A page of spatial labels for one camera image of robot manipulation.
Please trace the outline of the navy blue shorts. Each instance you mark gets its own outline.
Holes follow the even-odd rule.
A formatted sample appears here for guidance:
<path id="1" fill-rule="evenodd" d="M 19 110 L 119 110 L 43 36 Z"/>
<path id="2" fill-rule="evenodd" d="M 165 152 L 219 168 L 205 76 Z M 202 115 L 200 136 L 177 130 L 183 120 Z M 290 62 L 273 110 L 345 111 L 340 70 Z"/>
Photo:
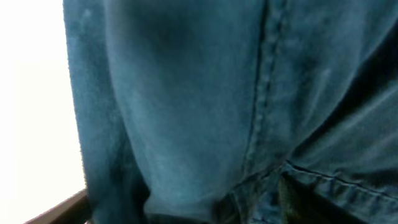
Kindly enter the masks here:
<path id="1" fill-rule="evenodd" d="M 397 222 L 397 2 L 66 0 L 94 223 Z"/>

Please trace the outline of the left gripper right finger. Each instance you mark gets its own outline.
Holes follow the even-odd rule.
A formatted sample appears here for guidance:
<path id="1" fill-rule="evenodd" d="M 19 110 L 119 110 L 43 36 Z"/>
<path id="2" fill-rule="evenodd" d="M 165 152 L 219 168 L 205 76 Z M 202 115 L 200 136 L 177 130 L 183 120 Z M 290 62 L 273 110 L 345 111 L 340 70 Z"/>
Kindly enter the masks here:
<path id="1" fill-rule="evenodd" d="M 278 190 L 283 224 L 365 224 L 288 174 L 280 176 Z"/>

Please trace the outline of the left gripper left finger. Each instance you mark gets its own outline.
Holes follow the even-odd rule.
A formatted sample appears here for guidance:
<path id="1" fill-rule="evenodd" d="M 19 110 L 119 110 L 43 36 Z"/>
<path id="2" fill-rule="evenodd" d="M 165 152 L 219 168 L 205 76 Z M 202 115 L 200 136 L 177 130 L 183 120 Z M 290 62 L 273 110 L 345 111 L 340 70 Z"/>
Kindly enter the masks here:
<path id="1" fill-rule="evenodd" d="M 25 224 L 86 224 L 91 216 L 87 190 L 83 189 Z"/>

